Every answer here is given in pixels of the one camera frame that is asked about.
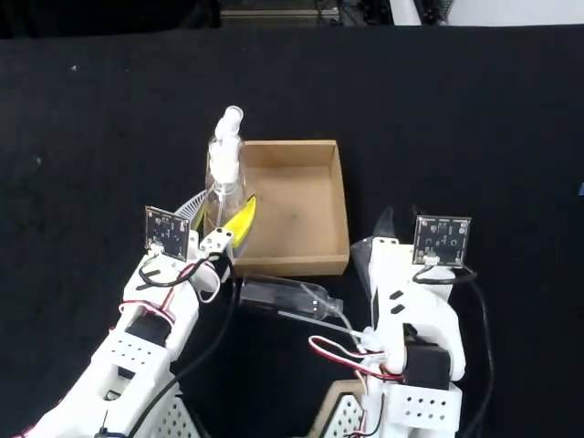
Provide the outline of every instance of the open cardboard box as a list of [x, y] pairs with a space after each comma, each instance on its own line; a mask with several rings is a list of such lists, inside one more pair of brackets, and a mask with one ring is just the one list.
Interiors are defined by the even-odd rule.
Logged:
[[342, 274], [349, 232], [337, 143], [247, 141], [241, 161], [256, 209], [237, 274]]

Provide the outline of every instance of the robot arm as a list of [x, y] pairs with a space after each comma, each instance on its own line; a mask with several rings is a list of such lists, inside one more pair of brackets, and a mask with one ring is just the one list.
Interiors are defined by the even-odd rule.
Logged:
[[[228, 268], [224, 275], [218, 273], [209, 255], [223, 253], [233, 259], [233, 240], [232, 232], [216, 229], [199, 245], [197, 233], [191, 232], [186, 261], [152, 251], [145, 255], [124, 289], [115, 328], [68, 394], [25, 436], [133, 436], [130, 431], [151, 400], [173, 380], [170, 365], [180, 356], [199, 317], [200, 300], [194, 290], [212, 293], [204, 301], [209, 302], [231, 274]], [[148, 287], [140, 275], [141, 270], [157, 283], [172, 282], [194, 268], [196, 273], [190, 281], [173, 287]], [[173, 399], [178, 393], [178, 384], [164, 393], [141, 423], [136, 437], [159, 436], [161, 421], [165, 421], [161, 417], [169, 406], [176, 407]], [[179, 416], [188, 431], [185, 436], [196, 437], [188, 413]]]
[[[453, 381], [464, 376], [465, 358], [458, 317], [447, 302], [452, 286], [414, 283], [420, 267], [412, 264], [412, 251], [396, 239], [373, 239], [370, 284], [377, 326], [369, 343], [386, 353], [382, 365], [405, 379], [400, 384], [367, 378], [364, 432], [377, 428], [372, 436], [379, 438], [454, 437], [462, 393]], [[436, 267], [434, 276], [454, 278], [454, 273]], [[404, 327], [413, 328], [422, 345], [406, 345]]]

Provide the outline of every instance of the black fabric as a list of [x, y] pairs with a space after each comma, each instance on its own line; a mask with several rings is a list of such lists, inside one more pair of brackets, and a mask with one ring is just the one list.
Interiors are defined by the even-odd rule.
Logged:
[[[388, 204], [472, 216], [467, 262], [496, 359], [483, 436], [575, 430], [582, 38], [583, 27], [404, 28], [1, 43], [3, 435], [34, 423], [88, 365], [142, 254], [143, 205], [171, 210], [201, 189], [207, 138], [232, 103], [245, 109], [248, 139], [338, 140], [351, 241]], [[408, 225], [398, 232], [412, 236]], [[317, 281], [363, 327], [354, 268]], [[485, 356], [472, 293], [458, 287], [454, 306], [466, 422]], [[223, 311], [203, 309], [176, 369]], [[187, 404], [215, 437], [306, 433], [330, 383], [351, 377], [309, 350], [315, 332], [240, 313], [182, 383]]]

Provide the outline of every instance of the spray nozzle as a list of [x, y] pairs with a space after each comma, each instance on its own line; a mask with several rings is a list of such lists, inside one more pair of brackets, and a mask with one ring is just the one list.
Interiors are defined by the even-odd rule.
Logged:
[[232, 105], [227, 107], [221, 119], [217, 122], [215, 128], [215, 137], [221, 140], [224, 137], [236, 136], [239, 133], [239, 125], [244, 118], [244, 111]]

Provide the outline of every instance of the perforated plate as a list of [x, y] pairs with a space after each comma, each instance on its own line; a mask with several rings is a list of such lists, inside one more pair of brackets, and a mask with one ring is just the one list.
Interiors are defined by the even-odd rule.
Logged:
[[183, 401], [174, 397], [167, 412], [161, 418], [157, 429], [157, 438], [201, 438], [194, 427], [191, 415], [184, 407]]
[[404, 426], [458, 430], [463, 394], [454, 385], [449, 391], [407, 385], [391, 385], [388, 410], [390, 422]]
[[322, 438], [343, 438], [359, 429], [363, 408], [353, 394], [342, 395], [325, 428]]

